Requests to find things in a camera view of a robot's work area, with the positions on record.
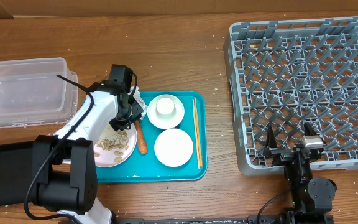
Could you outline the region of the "orange carrot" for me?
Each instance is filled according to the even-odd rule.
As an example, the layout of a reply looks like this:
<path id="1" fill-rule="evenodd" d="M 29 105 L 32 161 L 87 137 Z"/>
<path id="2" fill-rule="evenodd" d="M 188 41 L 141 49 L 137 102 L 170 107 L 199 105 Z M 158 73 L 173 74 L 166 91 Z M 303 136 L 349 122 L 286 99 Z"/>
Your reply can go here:
<path id="1" fill-rule="evenodd" d="M 147 144 L 145 142 L 142 127 L 140 125 L 139 120 L 136 120 L 134 124 L 135 124 L 135 128 L 137 131 L 137 145 L 138 145 L 139 152 L 142 155 L 145 155 L 145 154 L 147 154 Z"/>

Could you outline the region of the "white cup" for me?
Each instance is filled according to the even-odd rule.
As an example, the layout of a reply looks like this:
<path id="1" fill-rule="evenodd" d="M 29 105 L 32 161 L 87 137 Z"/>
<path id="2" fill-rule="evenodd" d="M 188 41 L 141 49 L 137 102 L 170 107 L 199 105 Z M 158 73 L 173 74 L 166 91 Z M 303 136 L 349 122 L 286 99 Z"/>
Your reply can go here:
<path id="1" fill-rule="evenodd" d="M 160 98 L 156 103 L 157 113 L 161 116 L 170 116 L 175 110 L 175 104 L 171 98 Z"/>

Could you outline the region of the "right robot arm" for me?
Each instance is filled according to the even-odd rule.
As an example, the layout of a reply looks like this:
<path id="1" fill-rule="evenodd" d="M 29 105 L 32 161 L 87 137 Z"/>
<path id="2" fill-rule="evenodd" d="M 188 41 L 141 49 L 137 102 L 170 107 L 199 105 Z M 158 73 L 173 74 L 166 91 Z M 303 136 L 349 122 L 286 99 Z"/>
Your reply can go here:
<path id="1" fill-rule="evenodd" d="M 333 223 L 327 213 L 333 208 L 337 185 L 331 179 L 314 177 L 310 160 L 321 158 L 326 142 L 308 123 L 304 124 L 303 140 L 293 149 L 279 149 L 270 124 L 267 125 L 267 142 L 263 155 L 273 159 L 275 166 L 284 166 L 289 189 L 270 199 L 259 210 L 257 223 Z M 293 207 L 276 216 L 263 216 L 262 212 L 272 202 L 291 193 Z"/>

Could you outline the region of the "white napkin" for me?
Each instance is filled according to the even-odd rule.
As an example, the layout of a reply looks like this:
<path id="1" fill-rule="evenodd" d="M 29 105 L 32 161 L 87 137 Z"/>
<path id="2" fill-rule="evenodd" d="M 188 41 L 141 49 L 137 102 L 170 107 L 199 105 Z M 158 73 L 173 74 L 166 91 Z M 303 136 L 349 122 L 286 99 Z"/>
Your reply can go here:
<path id="1" fill-rule="evenodd" d="M 139 88 L 132 86 L 130 88 L 130 93 L 132 93 L 133 90 L 135 91 L 134 92 L 134 99 L 136 100 L 136 102 L 138 102 L 140 107 L 143 109 L 143 112 L 141 112 L 141 117 L 140 117 L 140 120 L 142 121 L 145 118 L 146 114 L 147 114 L 148 107 L 147 107 L 145 101 L 142 99 L 142 97 L 140 95 Z"/>

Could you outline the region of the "rice and peanuts pile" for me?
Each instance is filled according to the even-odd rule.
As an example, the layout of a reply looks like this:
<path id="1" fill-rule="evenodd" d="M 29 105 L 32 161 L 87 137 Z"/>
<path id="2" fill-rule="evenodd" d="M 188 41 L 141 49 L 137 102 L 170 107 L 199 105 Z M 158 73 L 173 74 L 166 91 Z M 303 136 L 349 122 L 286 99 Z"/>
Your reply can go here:
<path id="1" fill-rule="evenodd" d="M 96 162 L 100 164 L 121 162 L 129 147 L 128 144 L 128 131 L 115 131 L 108 124 L 96 141 L 94 153 Z"/>

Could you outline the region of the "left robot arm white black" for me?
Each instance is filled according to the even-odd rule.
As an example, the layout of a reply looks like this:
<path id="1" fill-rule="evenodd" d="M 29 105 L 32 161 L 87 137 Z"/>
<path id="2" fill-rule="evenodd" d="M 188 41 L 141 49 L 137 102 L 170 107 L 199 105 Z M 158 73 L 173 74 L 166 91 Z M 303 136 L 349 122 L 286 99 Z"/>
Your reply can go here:
<path id="1" fill-rule="evenodd" d="M 53 136 L 38 136 L 33 145 L 32 181 L 25 203 L 53 212 L 48 219 L 70 223 L 115 223 L 116 216 L 97 199 L 93 147 L 105 127 L 129 129 L 145 116 L 136 86 L 103 81 L 83 88 L 83 106 Z"/>

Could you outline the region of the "large pink plate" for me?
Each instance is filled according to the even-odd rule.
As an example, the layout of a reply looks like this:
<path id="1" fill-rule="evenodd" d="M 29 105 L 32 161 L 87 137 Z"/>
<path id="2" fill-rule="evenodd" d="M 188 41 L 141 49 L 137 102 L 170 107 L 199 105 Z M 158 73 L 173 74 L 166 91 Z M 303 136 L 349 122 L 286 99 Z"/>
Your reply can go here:
<path id="1" fill-rule="evenodd" d="M 109 163 L 109 164 L 100 164 L 100 163 L 97 163 L 96 162 L 96 159 L 95 159 L 95 163 L 96 163 L 96 166 L 97 167 L 114 167 L 114 166 L 117 166 L 121 163 L 123 163 L 126 159 L 128 159 L 131 154 L 133 153 L 136 145 L 137 145 L 137 132 L 136 132 L 136 129 L 135 129 L 135 126 L 132 125 L 130 129 L 125 129 L 128 131 L 128 137 L 129 137 L 129 144 L 128 144 L 128 149 L 125 151 L 124 153 L 124 157 L 123 157 L 123 160 L 121 162 L 118 162 L 118 163 Z"/>

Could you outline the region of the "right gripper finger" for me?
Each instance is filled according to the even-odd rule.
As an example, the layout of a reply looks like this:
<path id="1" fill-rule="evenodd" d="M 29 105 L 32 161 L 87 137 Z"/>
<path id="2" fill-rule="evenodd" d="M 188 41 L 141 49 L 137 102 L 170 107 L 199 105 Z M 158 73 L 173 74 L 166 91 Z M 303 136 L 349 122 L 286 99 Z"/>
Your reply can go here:
<path id="1" fill-rule="evenodd" d="M 313 126 L 308 122 L 304 122 L 304 132 L 305 132 L 305 136 L 317 136 L 318 135 L 316 133 L 316 131 L 313 129 Z"/>
<path id="2" fill-rule="evenodd" d="M 267 140 L 266 140 L 266 148 L 268 149 L 277 149 L 277 142 L 275 140 L 274 131 L 271 124 L 267 125 Z"/>

